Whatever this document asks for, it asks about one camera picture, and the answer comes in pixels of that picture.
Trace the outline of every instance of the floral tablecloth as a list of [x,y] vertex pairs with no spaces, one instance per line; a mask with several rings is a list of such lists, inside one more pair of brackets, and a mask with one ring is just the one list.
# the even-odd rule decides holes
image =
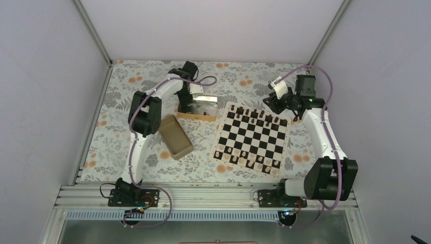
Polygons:
[[[228,101],[267,109],[262,99],[268,96],[268,81],[283,76],[301,64],[274,63],[220,63],[194,62],[199,77],[213,75],[218,82],[204,87],[205,94],[218,97],[218,118],[215,122],[178,121],[193,143],[194,151],[184,158],[173,160],[157,132],[146,151],[143,181],[147,182],[276,182],[252,173],[226,167],[209,159],[214,136]],[[130,145],[127,118],[133,93],[145,91],[163,81],[172,68],[181,68],[184,62],[117,60],[102,105],[90,149],[81,175],[84,181],[115,181],[122,173]],[[294,86],[295,76],[288,78]],[[162,104],[162,118],[177,114],[178,98],[172,96]],[[291,111],[282,113],[293,118]],[[289,151],[283,178],[305,177],[315,162],[308,132],[301,121],[292,122]]]

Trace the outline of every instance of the black mounting plate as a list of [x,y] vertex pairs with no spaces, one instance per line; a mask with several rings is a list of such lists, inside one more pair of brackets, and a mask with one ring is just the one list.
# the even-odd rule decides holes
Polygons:
[[[157,204],[159,202],[159,194],[160,191],[156,189],[141,189],[139,196],[151,196],[154,200],[151,204],[151,207],[157,207]],[[144,205],[145,203],[148,203],[147,198],[138,199],[135,203],[130,203],[130,198],[127,198],[123,194],[120,193],[118,189],[112,189],[109,193],[111,198],[108,200],[108,206],[110,207],[140,207]]]
[[296,207],[298,208],[298,201],[301,208],[307,207],[307,201],[302,200],[300,197],[291,197],[284,195],[280,198],[276,189],[272,190],[258,190],[257,198],[259,207],[280,208],[280,207]]

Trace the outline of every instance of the chessboard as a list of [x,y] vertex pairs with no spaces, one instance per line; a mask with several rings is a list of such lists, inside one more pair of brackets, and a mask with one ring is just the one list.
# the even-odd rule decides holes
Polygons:
[[228,102],[210,159],[260,176],[279,178],[284,169],[290,125],[290,118]]

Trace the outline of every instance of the wall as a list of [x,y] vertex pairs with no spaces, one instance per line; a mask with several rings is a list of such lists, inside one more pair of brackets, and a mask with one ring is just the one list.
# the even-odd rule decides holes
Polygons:
[[307,63],[342,0],[82,0],[113,59]]
[[353,1],[317,61],[371,243],[431,243],[430,13],[425,0]]
[[0,243],[38,243],[107,66],[72,1],[1,1],[0,33]]

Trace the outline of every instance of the white wall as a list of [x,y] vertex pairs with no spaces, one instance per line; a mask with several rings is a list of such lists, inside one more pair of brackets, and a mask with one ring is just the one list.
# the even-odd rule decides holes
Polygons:
[[107,71],[70,0],[0,2],[0,243],[38,243]]
[[371,243],[431,243],[430,13],[426,0],[353,1],[317,61]]
[[342,0],[82,0],[113,59],[307,63]]

